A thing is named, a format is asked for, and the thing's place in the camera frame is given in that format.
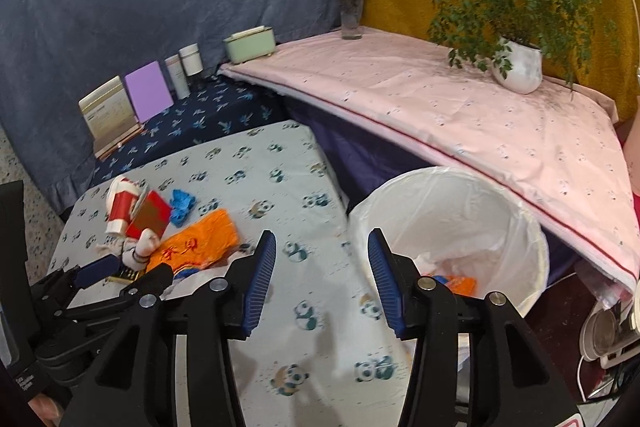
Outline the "person's left hand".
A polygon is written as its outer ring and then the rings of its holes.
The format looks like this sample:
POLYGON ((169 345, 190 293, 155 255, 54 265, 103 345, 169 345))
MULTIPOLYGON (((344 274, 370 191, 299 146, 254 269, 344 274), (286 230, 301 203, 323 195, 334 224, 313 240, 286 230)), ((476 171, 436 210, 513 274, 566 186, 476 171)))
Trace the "person's left hand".
POLYGON ((44 425, 48 427, 58 427, 60 425, 64 410, 52 398, 38 393, 28 401, 28 405, 44 425))

